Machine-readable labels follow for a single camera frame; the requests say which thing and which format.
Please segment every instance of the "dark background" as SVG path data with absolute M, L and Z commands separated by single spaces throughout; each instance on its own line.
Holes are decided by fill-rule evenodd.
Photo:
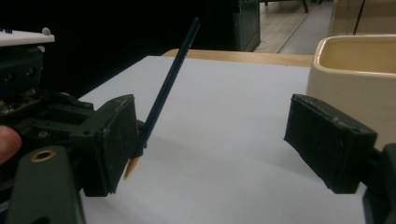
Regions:
M 206 1 L 12 1 L 0 27 L 41 33 L 46 49 L 42 88 L 77 97 L 148 55 L 178 49 L 193 18 L 201 27 L 192 49 L 235 50 L 233 4 Z

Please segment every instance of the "floor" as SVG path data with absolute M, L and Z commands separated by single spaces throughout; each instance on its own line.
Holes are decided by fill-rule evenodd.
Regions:
M 314 54 L 318 42 L 327 37 L 332 0 L 321 4 L 307 0 L 260 3 L 261 44 L 255 52 Z

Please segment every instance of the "cream bowl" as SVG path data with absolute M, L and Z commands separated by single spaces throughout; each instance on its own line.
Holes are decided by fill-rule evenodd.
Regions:
M 339 35 L 318 43 L 306 95 L 378 133 L 375 148 L 396 143 L 396 35 Z

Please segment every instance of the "wooden table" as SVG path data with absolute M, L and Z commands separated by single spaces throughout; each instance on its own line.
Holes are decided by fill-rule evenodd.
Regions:
M 178 49 L 171 49 L 163 56 L 175 57 Z M 206 49 L 190 49 L 188 58 L 208 59 L 217 61 L 240 62 L 240 63 L 269 63 L 281 64 L 286 66 L 310 67 L 313 62 L 313 55 L 301 54 L 274 54 L 241 51 L 222 51 Z

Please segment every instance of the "human hand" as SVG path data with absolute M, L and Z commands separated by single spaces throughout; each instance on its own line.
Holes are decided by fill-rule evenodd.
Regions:
M 8 126 L 0 125 L 0 164 L 10 159 L 21 148 L 20 135 Z

